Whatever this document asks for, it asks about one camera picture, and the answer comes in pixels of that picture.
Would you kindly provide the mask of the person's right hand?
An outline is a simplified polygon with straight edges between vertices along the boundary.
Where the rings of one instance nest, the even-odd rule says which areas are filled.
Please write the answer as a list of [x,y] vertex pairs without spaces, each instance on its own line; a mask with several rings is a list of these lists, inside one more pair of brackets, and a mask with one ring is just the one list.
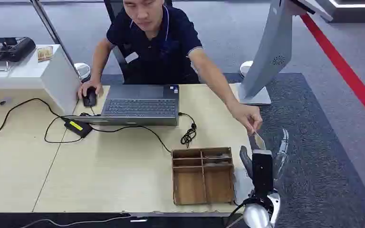
[[101,96],[103,94],[103,86],[101,82],[97,80],[89,80],[84,82],[78,89],[77,92],[78,98],[82,99],[84,96],[87,96],[87,90],[90,87],[93,87],[95,89],[95,94],[97,96]]

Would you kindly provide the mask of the person's left hand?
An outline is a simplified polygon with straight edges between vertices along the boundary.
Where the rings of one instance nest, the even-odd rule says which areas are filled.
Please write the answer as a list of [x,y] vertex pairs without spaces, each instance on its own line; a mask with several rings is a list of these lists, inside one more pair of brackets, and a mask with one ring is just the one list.
[[259,107],[241,104],[236,101],[227,104],[227,108],[233,118],[246,128],[248,135],[253,135],[260,129],[263,119]]

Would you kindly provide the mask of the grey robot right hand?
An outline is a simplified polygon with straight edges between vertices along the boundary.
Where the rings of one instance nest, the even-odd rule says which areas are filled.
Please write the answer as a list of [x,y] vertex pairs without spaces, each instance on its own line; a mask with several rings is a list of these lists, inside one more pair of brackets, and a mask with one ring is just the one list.
[[283,138],[276,155],[266,148],[264,140],[258,133],[250,136],[251,155],[247,148],[240,148],[240,159],[254,186],[257,197],[266,197],[272,194],[280,183],[285,165],[288,161],[289,133],[282,129]]

